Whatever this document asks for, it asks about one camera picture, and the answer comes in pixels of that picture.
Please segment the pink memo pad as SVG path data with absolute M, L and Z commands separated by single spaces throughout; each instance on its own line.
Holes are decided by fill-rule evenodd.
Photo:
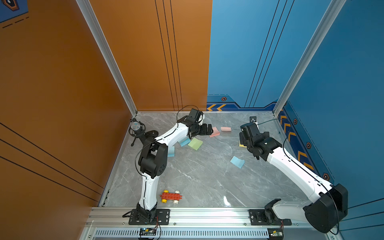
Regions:
M 213 127 L 213 133 L 210 135 L 210 138 L 213 138 L 219 135 L 220 135 L 220 131 L 216 127 Z

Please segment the torn pink page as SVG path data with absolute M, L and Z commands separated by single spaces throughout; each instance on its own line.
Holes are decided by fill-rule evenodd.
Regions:
M 232 128 L 230 128 L 230 127 L 221 127 L 221 131 L 222 132 L 231 132 Z

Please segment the blue curved memo pad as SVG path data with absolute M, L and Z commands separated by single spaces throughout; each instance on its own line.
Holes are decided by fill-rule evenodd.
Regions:
M 230 162 L 236 166 L 237 168 L 241 169 L 243 165 L 245 164 L 245 160 L 239 159 L 236 156 L 233 156 Z

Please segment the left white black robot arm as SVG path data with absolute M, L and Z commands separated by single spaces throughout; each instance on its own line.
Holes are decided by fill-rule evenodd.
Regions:
M 131 120 L 129 133 L 143 144 L 136 165 L 137 172 L 143 180 L 136 212 L 144 222 L 151 223 L 156 218 L 158 183 L 160 175 L 167 166 L 169 147 L 184 138 L 191 139 L 195 136 L 213 134 L 212 125 L 204 124 L 204 118 L 202 111 L 192 108 L 188 115 L 177 118 L 176 124 L 159 137 L 146 132 L 146 127 L 142 122 L 136 119 Z

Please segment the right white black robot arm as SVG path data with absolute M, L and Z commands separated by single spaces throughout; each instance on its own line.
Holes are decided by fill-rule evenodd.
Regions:
M 348 190 L 341 184 L 333 185 L 310 171 L 290 155 L 284 146 L 268 132 L 261 133 L 257 123 L 241 126 L 240 143 L 257 159 L 275 166 L 295 183 L 308 200 L 287 202 L 274 199 L 262 212 L 250 211 L 255 222 L 284 225 L 287 220 L 309 223 L 321 233 L 329 233 L 348 214 Z

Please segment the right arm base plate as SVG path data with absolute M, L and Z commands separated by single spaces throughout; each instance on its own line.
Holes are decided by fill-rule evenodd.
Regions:
M 265 209 L 250 209 L 249 218 L 252 226 L 291 226 L 290 219 L 279 219 L 275 214 Z

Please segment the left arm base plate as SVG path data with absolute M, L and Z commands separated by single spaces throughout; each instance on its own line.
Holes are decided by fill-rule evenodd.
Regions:
M 156 209 L 155 211 L 132 210 L 129 225 L 168 225 L 170 219 L 170 209 Z

